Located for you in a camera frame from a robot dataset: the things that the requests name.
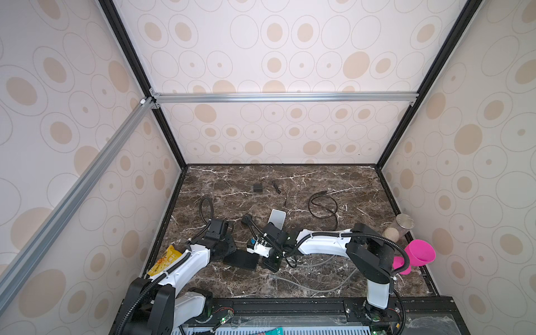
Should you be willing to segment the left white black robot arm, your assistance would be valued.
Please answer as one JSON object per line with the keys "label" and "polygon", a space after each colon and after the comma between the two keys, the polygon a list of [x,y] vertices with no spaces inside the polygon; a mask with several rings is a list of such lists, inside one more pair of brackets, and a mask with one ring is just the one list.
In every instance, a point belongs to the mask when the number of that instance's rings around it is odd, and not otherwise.
{"label": "left white black robot arm", "polygon": [[162,272],[131,282],[111,334],[171,334],[208,309],[209,294],[189,292],[178,298],[177,293],[201,269],[222,261],[237,247],[228,230],[229,221],[215,219],[211,198],[202,198],[199,213],[205,226],[188,240],[184,253]]}

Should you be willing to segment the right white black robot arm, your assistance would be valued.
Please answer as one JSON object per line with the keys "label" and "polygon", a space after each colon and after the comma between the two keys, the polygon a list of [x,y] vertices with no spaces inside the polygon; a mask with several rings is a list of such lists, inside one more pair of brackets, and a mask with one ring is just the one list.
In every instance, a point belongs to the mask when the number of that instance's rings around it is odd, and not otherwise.
{"label": "right white black robot arm", "polygon": [[390,295],[394,294],[396,275],[410,267],[410,258],[404,248],[383,237],[363,223],[352,229],[339,231],[301,230],[286,233],[268,223],[258,227],[250,214],[242,217],[241,223],[252,232],[247,251],[262,257],[261,267],[276,273],[281,262],[297,267],[299,255],[325,254],[348,258],[367,279],[367,302],[369,309],[388,308]]}

